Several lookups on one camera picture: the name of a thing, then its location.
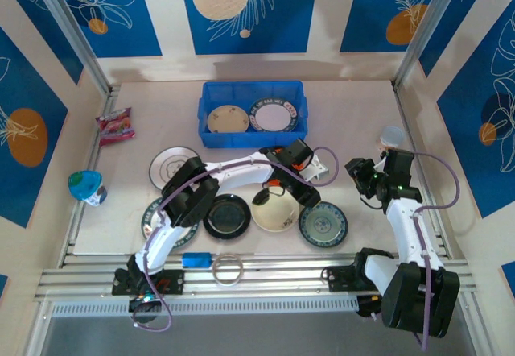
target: blue plastic crate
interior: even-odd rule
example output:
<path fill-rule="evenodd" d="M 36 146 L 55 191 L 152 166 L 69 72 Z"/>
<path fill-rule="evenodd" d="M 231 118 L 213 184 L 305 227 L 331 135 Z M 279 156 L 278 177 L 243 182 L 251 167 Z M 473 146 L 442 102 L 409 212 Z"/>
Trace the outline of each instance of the blue plastic crate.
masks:
<path fill-rule="evenodd" d="M 299 121 L 291 132 L 211 133 L 208 116 L 217 107 L 235 105 L 247 114 L 252 104 L 265 97 L 280 97 L 297 110 Z M 206 82 L 199 102 L 199 136 L 207 148 L 260 148 L 289 145 L 307 135 L 307 100 L 301 81 Z"/>

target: orange circle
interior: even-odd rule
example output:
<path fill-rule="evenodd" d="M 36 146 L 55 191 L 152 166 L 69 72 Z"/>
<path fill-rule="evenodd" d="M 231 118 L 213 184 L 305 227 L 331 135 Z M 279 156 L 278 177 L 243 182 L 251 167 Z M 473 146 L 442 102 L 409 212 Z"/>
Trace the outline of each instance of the orange circle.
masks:
<path fill-rule="evenodd" d="M 487 147 L 496 141 L 496 127 L 490 123 L 484 123 L 480 128 L 480 141 Z"/>
<path fill-rule="evenodd" d="M 45 121 L 38 112 L 28 108 L 15 110 L 7 120 L 9 151 L 25 167 L 37 167 L 47 151 L 48 136 Z"/>
<path fill-rule="evenodd" d="M 93 31 L 95 34 L 104 35 L 107 32 L 107 24 L 104 21 L 93 18 L 88 22 L 89 30 Z"/>
<path fill-rule="evenodd" d="M 388 42 L 396 45 L 409 44 L 426 10 L 426 4 L 417 4 L 409 10 L 401 11 L 395 15 L 386 28 Z"/>

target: blue and white plate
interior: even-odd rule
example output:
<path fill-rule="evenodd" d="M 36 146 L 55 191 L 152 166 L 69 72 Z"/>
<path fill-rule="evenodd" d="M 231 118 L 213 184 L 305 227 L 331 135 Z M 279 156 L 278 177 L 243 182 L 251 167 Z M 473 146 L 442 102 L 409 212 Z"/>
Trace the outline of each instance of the blue and white plate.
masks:
<path fill-rule="evenodd" d="M 145 213 L 143 214 L 142 234 L 146 240 L 150 237 L 152 231 L 154 231 L 155 227 L 159 224 L 158 207 L 161 204 L 161 200 L 161 198 L 158 198 L 150 203 L 150 205 L 146 208 Z M 172 250 L 184 246 L 186 243 L 190 242 L 198 229 L 199 224 L 197 223 L 196 225 L 185 230 L 184 234 L 177 240 Z"/>
<path fill-rule="evenodd" d="M 347 236 L 347 218 L 341 209 L 326 201 L 305 208 L 300 214 L 299 228 L 303 237 L 317 247 L 338 246 Z"/>
<path fill-rule="evenodd" d="M 249 118 L 258 132 L 289 132 L 299 121 L 296 108 L 280 97 L 261 98 L 254 102 Z"/>

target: black plate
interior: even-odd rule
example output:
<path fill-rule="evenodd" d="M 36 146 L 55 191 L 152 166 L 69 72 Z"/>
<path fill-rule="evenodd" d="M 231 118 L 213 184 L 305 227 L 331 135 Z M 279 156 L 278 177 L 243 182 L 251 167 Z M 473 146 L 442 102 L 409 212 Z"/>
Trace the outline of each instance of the black plate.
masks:
<path fill-rule="evenodd" d="M 234 239 L 242 235 L 250 224 L 250 209 L 236 195 L 220 195 L 215 198 L 204 227 L 210 235 L 219 239 Z"/>

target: beige plate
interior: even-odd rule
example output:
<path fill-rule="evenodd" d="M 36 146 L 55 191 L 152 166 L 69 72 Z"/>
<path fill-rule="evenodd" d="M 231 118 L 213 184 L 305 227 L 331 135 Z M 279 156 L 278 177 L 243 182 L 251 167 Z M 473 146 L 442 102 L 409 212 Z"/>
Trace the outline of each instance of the beige plate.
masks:
<path fill-rule="evenodd" d="M 270 187 L 270 199 L 264 205 L 252 204 L 252 218 L 258 226 L 266 231 L 281 233 L 290 229 L 299 219 L 299 203 L 282 188 Z"/>
<path fill-rule="evenodd" d="M 214 109 L 208 117 L 208 129 L 212 133 L 241 133 L 249 128 L 249 115 L 234 105 Z"/>

